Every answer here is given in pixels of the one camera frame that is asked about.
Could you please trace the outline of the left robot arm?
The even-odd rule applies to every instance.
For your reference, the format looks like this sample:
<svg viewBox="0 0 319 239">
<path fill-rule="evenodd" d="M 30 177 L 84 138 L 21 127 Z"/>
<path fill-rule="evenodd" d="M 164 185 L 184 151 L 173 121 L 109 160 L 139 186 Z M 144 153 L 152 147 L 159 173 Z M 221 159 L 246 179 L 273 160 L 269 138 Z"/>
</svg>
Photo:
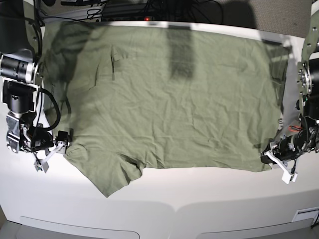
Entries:
<svg viewBox="0 0 319 239">
<path fill-rule="evenodd" d="M 297 123 L 283 127 L 261 153 L 264 164 L 282 169 L 282 181 L 295 182 L 299 157 L 319 152 L 319 59 L 311 55 L 319 52 L 319 9 L 311 13 L 310 30 L 305 38 L 301 61 L 297 64 L 299 111 Z"/>
</svg>

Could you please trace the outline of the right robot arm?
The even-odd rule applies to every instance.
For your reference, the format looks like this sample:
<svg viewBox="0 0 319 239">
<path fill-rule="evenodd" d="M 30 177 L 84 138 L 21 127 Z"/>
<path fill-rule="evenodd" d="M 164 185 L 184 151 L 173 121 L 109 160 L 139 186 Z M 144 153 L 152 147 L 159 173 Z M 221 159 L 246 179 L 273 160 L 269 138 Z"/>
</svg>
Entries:
<svg viewBox="0 0 319 239">
<path fill-rule="evenodd" d="M 5 31 L 0 40 L 1 101 L 9 109 L 6 145 L 14 153 L 31 153 L 36 171 L 47 172 L 49 159 L 56 153 L 65 154 L 70 135 L 65 131 L 59 131 L 57 136 L 51 134 L 60 122 L 61 112 L 54 96 L 36 83 L 42 32 L 35 19 L 19 13 L 1 13 L 0 28 Z M 49 127 L 39 122 L 45 96 L 56 112 L 56 120 Z"/>
</svg>

